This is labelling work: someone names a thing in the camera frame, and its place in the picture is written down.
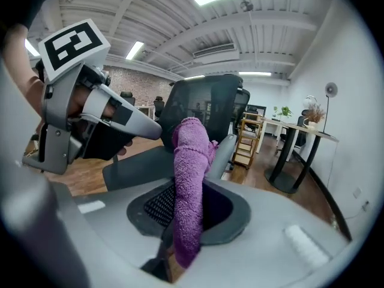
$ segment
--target wooden ladder shelf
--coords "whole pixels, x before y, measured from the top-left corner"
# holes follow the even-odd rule
[[[244,113],[244,118],[241,122],[241,128],[239,131],[239,140],[236,146],[236,151],[233,155],[233,162],[245,166],[248,170],[253,162],[253,156],[260,141],[260,135],[262,133],[263,121],[262,115],[253,113]],[[260,120],[248,119],[247,115],[259,116]],[[253,124],[257,128],[255,132],[245,129],[246,124]]]

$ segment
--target potted plant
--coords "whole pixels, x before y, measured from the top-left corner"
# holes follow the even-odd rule
[[[278,112],[277,107],[274,107],[274,112],[275,113],[273,114],[273,117],[275,117],[276,115],[277,116],[285,116],[286,118],[292,116],[292,111],[289,110],[288,107],[281,107],[281,111],[280,112]]]
[[[305,114],[306,119],[309,121],[307,128],[316,130],[318,123],[324,118],[324,116],[325,112],[320,108],[319,104],[310,104],[308,111]]]

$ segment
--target white wall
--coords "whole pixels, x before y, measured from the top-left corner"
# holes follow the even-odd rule
[[[383,202],[384,75],[370,34],[341,0],[332,4],[316,44],[292,77],[288,98],[295,116],[303,109],[307,94],[314,95],[326,109],[324,87],[328,82],[337,84],[338,95],[330,99],[326,132],[340,142],[335,154],[336,144],[322,139],[312,168],[327,184],[335,154],[329,191],[344,217],[358,214],[347,220],[355,238],[365,233]],[[309,141],[301,152],[304,158],[312,136]],[[357,187],[362,193],[355,199]],[[361,206],[366,200],[370,207],[364,212]]]
[[[251,94],[249,104],[266,107],[265,117],[267,118],[272,118],[274,106],[280,108],[286,105],[283,101],[287,100],[285,94],[287,87],[285,86],[244,81],[243,88]],[[267,133],[274,131],[274,126],[267,127],[266,129]]]

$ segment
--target ceiling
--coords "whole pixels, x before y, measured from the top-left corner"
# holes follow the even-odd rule
[[[241,2],[253,4],[244,12]],[[91,18],[111,43],[107,64],[174,79],[200,74],[267,71],[286,79],[314,40],[332,0],[50,0],[34,20],[28,39]],[[134,61],[133,44],[145,44]],[[203,64],[193,53],[234,43],[238,57]]]

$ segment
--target white cable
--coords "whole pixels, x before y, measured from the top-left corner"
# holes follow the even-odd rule
[[[335,148],[335,152],[334,152],[334,157],[333,157],[333,159],[332,159],[332,163],[331,163],[331,171],[329,172],[328,182],[326,183],[326,188],[327,188],[327,189],[328,189],[328,186],[329,186],[329,180],[331,179],[332,169],[334,168],[334,161],[335,161],[335,157],[336,157],[337,146],[338,146],[338,142],[336,143],[336,148]]]
[[[352,216],[352,217],[347,217],[347,218],[344,218],[344,219],[345,219],[345,220],[349,220],[349,219],[351,219],[351,218],[356,218],[356,217],[361,213],[362,210],[363,210],[363,208],[361,207],[360,210],[359,210],[359,212],[358,212],[356,215],[354,215],[354,216]]]

